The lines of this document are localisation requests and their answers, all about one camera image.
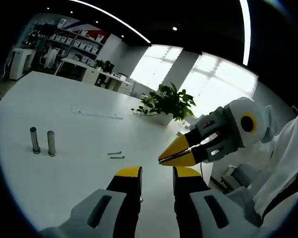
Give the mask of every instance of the yellow circle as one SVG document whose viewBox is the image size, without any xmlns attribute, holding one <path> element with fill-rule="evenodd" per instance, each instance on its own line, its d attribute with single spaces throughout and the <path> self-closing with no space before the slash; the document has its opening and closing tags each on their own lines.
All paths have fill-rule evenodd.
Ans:
<svg viewBox="0 0 298 238">
<path fill-rule="evenodd" d="M 249 118 L 252 119 L 254 126 L 253 126 L 253 129 L 249 133 L 254 133 L 256 131 L 256 119 L 255 119 L 255 117 L 251 113 L 244 113 L 242 115 L 241 119 L 243 117 L 249 117 Z"/>
</svg>

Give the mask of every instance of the window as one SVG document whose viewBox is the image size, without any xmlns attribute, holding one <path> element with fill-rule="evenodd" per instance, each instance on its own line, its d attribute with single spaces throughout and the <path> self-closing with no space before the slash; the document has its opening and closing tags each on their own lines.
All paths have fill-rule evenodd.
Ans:
<svg viewBox="0 0 298 238">
<path fill-rule="evenodd" d="M 195 117 L 209 114 L 240 97 L 251 98 L 257 76 L 225 59 L 203 53 L 186 77 L 180 90 L 194 97 Z"/>
<path fill-rule="evenodd" d="M 152 45 L 130 77 L 152 90 L 158 90 L 181 51 L 179 47 Z"/>
</svg>

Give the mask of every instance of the potted plant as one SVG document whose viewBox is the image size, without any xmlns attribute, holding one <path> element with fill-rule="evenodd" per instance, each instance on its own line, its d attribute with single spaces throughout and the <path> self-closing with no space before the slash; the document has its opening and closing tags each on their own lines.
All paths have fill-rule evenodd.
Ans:
<svg viewBox="0 0 298 238">
<path fill-rule="evenodd" d="M 96 60 L 96 68 L 98 69 L 104 69 L 106 67 L 107 63 L 103 60 Z"/>
<path fill-rule="evenodd" d="M 142 99 L 143 106 L 138 109 L 131 109 L 134 114 L 141 116 L 152 116 L 153 120 L 162 125 L 168 125 L 172 119 L 184 120 L 188 114 L 193 116 L 190 107 L 195 106 L 193 97 L 186 94 L 183 89 L 178 92 L 177 88 L 171 83 L 172 87 L 160 84 L 157 92 L 150 92 L 149 96 Z"/>
</svg>

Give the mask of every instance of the green leaves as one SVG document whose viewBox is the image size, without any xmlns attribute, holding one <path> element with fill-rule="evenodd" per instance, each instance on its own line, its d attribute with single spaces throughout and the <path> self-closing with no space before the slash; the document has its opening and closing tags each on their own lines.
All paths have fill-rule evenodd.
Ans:
<svg viewBox="0 0 298 238">
<path fill-rule="evenodd" d="M 192 115 L 189 109 L 192 105 L 195 106 L 193 97 L 186 94 L 186 90 L 177 92 L 177 88 L 173 83 L 172 87 L 159 85 L 158 92 L 150 92 L 149 97 L 142 99 L 143 106 L 139 106 L 135 114 L 142 116 L 152 116 L 162 112 L 172 114 L 175 120 L 184 120 L 187 115 Z"/>
</svg>

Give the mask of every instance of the white cloth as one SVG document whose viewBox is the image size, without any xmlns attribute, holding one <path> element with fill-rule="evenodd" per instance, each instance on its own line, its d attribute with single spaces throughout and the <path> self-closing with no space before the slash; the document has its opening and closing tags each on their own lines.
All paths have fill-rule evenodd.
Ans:
<svg viewBox="0 0 298 238">
<path fill-rule="evenodd" d="M 255 210 L 260 216 L 298 173 L 298 116 L 284 126 L 274 141 L 273 155 L 262 171 L 271 175 L 254 196 Z"/>
</svg>

